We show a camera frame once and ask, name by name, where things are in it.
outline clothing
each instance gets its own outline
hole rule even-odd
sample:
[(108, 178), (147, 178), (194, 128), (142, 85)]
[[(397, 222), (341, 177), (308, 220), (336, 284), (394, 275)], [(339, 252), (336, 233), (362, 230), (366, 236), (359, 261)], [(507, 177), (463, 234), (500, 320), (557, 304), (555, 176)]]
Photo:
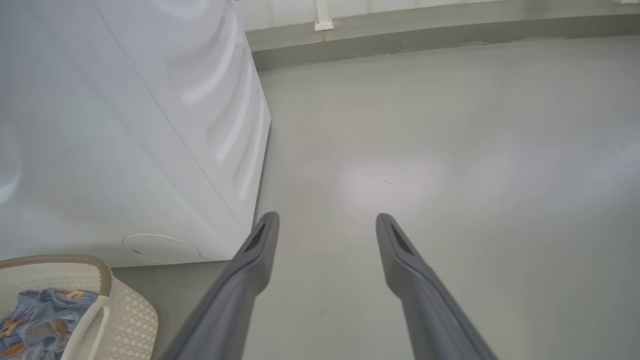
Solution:
[(53, 289), (23, 291), (18, 306), (2, 320), (0, 360), (60, 360), (80, 318), (98, 295)]

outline wall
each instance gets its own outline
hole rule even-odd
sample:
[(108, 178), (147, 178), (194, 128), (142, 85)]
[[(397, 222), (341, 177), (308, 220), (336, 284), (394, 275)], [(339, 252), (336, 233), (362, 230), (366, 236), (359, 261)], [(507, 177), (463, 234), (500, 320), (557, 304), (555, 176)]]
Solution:
[[(328, 0), (331, 18), (499, 0)], [(239, 0), (246, 31), (316, 21), (316, 0)]]

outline white laundry basket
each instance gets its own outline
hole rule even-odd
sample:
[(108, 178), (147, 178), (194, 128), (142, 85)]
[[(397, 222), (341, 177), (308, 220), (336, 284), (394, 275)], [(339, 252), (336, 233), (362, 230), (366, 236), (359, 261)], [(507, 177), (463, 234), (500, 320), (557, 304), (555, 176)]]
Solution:
[(156, 341), (156, 310), (119, 281), (102, 260), (84, 255), (38, 255), (0, 261), (0, 318), (18, 293), (54, 288), (99, 294), (71, 335), (62, 360), (148, 360)]

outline gray floor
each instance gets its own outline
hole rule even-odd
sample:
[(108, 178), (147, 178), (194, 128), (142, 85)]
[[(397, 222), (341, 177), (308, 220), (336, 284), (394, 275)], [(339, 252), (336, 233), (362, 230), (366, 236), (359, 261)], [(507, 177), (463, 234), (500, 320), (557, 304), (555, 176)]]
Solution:
[[(259, 212), (281, 226), (244, 358), (412, 358), (379, 212), (498, 358), (637, 358), (639, 63), (627, 37), (261, 74), (273, 129)], [(116, 276), (158, 309), (163, 347), (216, 266)], [(195, 300), (174, 303), (176, 286)]]
[(211, 287), (226, 261), (113, 269), (113, 275), (144, 296), (158, 313), (152, 360), (160, 359), (175, 335)]

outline scuff mark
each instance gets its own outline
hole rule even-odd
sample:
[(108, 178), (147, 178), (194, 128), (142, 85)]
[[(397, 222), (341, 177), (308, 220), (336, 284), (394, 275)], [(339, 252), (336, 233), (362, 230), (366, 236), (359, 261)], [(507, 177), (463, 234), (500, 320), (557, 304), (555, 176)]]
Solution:
[(398, 188), (398, 189), (400, 189), (400, 190), (402, 190), (402, 191), (406, 191), (406, 189), (403, 189), (403, 188), (401, 188), (401, 187), (400, 187), (400, 186), (398, 186), (398, 185), (394, 185), (394, 184), (392, 184), (392, 183), (388, 182), (387, 180), (385, 180), (385, 183), (387, 183), (387, 184), (389, 184), (389, 185), (393, 186), (394, 188)]
[(554, 38), (554, 37), (531, 37), (531, 38), (521, 38), (518, 40), (514, 40), (514, 42), (533, 42), (533, 41), (551, 41), (551, 40), (564, 40), (565, 38)]
[(482, 46), (482, 45), (489, 45), (489, 43), (486, 41), (468, 41), (460, 44), (460, 47)]

